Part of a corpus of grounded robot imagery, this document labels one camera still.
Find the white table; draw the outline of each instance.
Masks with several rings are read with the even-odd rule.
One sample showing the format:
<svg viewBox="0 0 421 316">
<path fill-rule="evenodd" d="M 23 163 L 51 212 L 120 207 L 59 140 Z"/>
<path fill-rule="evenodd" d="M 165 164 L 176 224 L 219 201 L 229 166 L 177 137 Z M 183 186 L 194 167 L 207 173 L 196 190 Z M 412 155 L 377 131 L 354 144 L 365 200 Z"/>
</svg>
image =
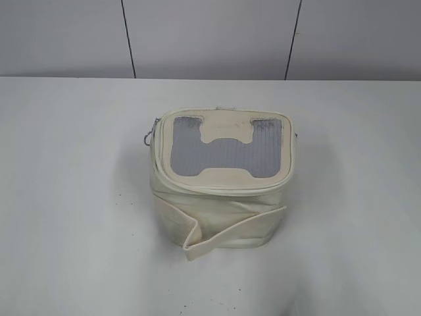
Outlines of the white table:
<svg viewBox="0 0 421 316">
<path fill-rule="evenodd" d="M 178 107 L 298 132 L 269 244 L 187 262 L 143 135 Z M 421 83 L 0 78 L 0 315 L 419 315 Z"/>
</svg>

